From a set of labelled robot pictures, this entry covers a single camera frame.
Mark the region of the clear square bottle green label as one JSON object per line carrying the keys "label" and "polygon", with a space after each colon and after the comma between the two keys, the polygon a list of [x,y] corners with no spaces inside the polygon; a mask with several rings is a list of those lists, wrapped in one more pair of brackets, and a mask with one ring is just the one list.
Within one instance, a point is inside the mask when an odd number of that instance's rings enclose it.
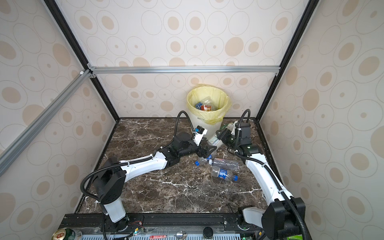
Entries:
{"label": "clear square bottle green label", "polygon": [[[222,126],[218,132],[221,132],[225,129],[228,129],[230,130],[231,132],[233,131],[234,129],[234,123],[229,123],[229,124],[226,124],[224,126]],[[221,147],[223,145],[223,142],[219,139],[218,137],[218,134],[215,133],[209,140],[208,140],[208,143],[211,145],[211,146],[216,146],[217,148]]]}

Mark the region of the Pepsi label clear bottle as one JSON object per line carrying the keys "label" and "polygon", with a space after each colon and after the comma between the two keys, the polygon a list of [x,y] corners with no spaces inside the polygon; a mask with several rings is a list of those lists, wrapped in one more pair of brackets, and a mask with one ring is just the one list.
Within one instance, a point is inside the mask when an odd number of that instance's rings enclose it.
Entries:
{"label": "Pepsi label clear bottle", "polygon": [[210,154],[207,158],[204,158],[204,157],[197,157],[197,160],[195,161],[195,165],[196,166],[204,166],[204,165],[207,165],[209,164],[210,165],[210,162],[215,158],[216,156],[216,153],[212,153]]}

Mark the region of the clear bottle blue cap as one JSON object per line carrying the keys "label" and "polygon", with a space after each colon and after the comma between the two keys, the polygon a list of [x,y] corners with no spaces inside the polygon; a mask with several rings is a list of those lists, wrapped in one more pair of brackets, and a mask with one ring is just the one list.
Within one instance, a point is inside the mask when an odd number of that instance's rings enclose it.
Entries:
{"label": "clear bottle blue cap", "polygon": [[230,181],[236,182],[238,180],[238,176],[235,175],[232,171],[222,169],[222,168],[217,167],[217,166],[212,167],[211,175],[213,177],[225,180],[227,182],[230,182]]}

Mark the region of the orange juice bottle red label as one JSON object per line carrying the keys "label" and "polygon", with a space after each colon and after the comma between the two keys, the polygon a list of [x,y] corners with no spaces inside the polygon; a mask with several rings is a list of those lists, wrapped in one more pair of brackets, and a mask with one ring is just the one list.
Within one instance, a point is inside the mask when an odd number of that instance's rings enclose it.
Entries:
{"label": "orange juice bottle red label", "polygon": [[212,110],[212,105],[201,105],[200,110],[209,112]]}

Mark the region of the blue label bottle white cap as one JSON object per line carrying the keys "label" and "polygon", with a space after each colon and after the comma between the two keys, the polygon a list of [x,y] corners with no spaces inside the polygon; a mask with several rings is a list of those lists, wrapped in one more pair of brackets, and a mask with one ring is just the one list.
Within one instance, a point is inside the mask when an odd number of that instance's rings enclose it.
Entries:
{"label": "blue label bottle white cap", "polygon": [[204,110],[204,105],[201,102],[199,102],[195,105],[195,108],[198,110]]}

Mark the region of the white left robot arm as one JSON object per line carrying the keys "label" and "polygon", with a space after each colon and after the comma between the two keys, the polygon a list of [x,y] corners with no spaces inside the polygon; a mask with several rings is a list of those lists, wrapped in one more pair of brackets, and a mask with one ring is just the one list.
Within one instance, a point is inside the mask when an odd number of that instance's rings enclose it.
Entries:
{"label": "white left robot arm", "polygon": [[173,137],[170,144],[152,155],[124,161],[110,158],[106,166],[91,176],[96,190],[96,201],[111,222],[118,223],[126,217],[121,198],[126,182],[149,172],[170,168],[185,156],[197,155],[200,158],[207,158],[216,149],[216,146],[209,145],[203,134],[190,135],[181,132]]}

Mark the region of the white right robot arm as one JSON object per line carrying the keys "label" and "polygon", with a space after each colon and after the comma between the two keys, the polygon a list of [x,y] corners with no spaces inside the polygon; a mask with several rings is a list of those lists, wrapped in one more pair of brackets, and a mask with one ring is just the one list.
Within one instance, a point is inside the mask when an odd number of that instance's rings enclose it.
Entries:
{"label": "white right robot arm", "polygon": [[262,229],[268,239],[282,240],[301,236],[310,240],[305,223],[306,206],[301,198],[295,198],[270,168],[259,146],[251,140],[250,123],[234,123],[233,129],[222,128],[216,137],[234,150],[259,183],[267,202],[267,209],[246,207],[241,210],[243,221]]}

